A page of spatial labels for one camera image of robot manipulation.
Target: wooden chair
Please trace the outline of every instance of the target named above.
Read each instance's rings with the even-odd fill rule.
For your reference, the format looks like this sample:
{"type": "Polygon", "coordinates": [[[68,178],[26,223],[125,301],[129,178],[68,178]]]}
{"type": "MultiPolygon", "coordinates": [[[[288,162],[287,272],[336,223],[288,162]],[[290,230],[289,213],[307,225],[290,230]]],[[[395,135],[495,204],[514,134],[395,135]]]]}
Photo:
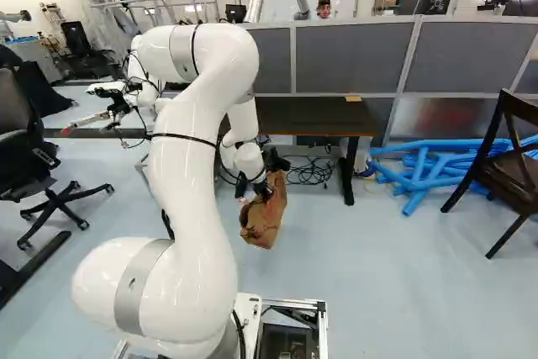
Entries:
{"type": "Polygon", "coordinates": [[[538,127],[538,107],[502,90],[477,157],[456,191],[440,209],[441,212],[447,213],[462,197],[471,183],[478,181],[489,189],[489,200],[500,198],[520,215],[486,254],[488,259],[491,259],[501,249],[529,216],[538,213],[538,191],[536,190],[538,161],[525,155],[525,152],[538,149],[538,144],[521,146],[520,138],[514,127],[514,117],[538,127]],[[509,138],[514,149],[494,157],[488,157],[503,116],[506,119],[509,138]]]}

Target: cubicle partition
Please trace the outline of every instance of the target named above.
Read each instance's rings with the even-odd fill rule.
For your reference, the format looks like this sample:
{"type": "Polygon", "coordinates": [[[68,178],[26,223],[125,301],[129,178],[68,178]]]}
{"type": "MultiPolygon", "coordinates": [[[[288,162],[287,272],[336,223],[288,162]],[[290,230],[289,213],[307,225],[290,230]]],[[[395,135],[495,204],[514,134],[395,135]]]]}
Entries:
{"type": "Polygon", "coordinates": [[[501,88],[538,100],[538,18],[392,16],[245,27],[260,50],[257,97],[361,97],[379,123],[376,145],[483,136],[501,88]]]}

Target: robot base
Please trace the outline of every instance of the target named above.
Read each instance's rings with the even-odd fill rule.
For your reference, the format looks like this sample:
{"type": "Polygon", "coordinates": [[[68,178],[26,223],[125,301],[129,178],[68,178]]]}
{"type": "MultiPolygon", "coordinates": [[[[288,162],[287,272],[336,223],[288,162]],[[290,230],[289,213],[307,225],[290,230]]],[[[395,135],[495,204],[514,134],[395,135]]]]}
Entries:
{"type": "MultiPolygon", "coordinates": [[[[263,346],[265,340],[264,333],[262,332],[264,325],[271,327],[276,326],[281,330],[288,329],[291,332],[295,332],[295,330],[299,329],[299,325],[303,330],[311,331],[316,340],[314,342],[315,353],[312,357],[318,359],[329,358],[329,349],[327,345],[327,305],[324,301],[287,299],[262,300],[255,294],[238,293],[237,299],[235,300],[235,312],[243,325],[243,334],[245,336],[245,359],[264,359],[264,352],[266,351],[266,347],[263,346]],[[269,310],[276,315],[281,316],[281,319],[276,319],[277,324],[274,324],[273,321],[268,321],[265,324],[262,323],[262,315],[269,310]]],[[[234,335],[229,335],[229,340],[232,341],[236,336],[236,332],[234,335]]],[[[290,356],[287,356],[287,353],[282,353],[281,357],[290,356]]],[[[157,358],[156,355],[142,352],[136,347],[131,346],[127,341],[120,341],[110,359],[166,358],[163,356],[157,358]]],[[[235,354],[232,354],[231,357],[230,355],[228,355],[228,357],[211,356],[211,359],[240,359],[239,346],[236,346],[235,354]]]]}

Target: cap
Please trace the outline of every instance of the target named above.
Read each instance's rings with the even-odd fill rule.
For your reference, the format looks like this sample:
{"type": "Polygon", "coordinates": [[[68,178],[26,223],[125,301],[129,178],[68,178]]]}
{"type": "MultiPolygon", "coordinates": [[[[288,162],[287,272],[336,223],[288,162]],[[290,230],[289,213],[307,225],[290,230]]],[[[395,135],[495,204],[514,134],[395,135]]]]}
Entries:
{"type": "Polygon", "coordinates": [[[321,6],[324,6],[325,4],[328,4],[330,6],[330,0],[319,0],[318,1],[318,8],[321,6]]]}

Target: dark wooden desk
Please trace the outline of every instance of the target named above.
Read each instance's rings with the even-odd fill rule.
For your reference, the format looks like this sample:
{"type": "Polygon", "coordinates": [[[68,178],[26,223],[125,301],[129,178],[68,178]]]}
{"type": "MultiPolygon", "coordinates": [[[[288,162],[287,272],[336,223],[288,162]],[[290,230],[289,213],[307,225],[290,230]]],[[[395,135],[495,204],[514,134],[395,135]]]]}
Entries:
{"type": "MultiPolygon", "coordinates": [[[[375,136],[377,122],[366,103],[347,102],[344,97],[258,97],[256,110],[264,135],[348,136],[346,157],[338,160],[346,205],[353,205],[353,165],[361,136],[375,136]]],[[[229,130],[228,118],[220,134],[229,130]]]]}

